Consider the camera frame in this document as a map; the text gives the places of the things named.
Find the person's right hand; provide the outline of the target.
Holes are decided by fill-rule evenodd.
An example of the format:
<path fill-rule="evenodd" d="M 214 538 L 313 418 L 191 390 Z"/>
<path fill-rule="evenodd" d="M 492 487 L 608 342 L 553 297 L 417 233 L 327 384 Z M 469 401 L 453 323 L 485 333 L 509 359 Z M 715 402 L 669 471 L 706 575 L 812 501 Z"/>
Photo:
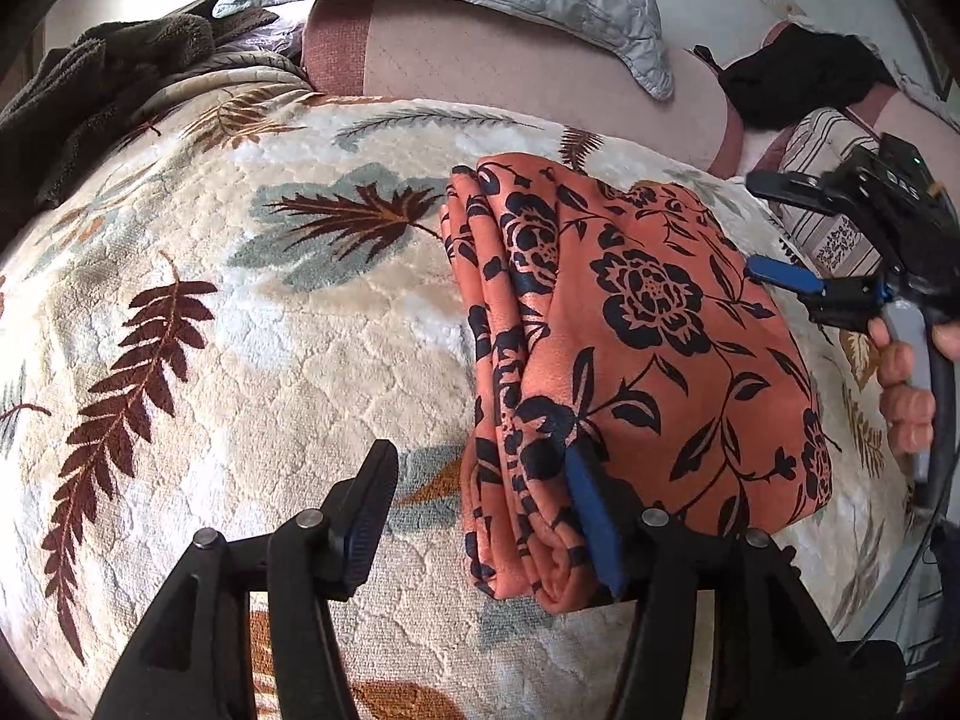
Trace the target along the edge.
<path fill-rule="evenodd" d="M 880 319 L 869 322 L 869 337 L 878 349 L 880 413 L 889 426 L 890 449 L 908 470 L 908 457 L 932 445 L 935 398 L 908 383 L 914 367 L 914 349 L 909 344 L 895 341 Z"/>

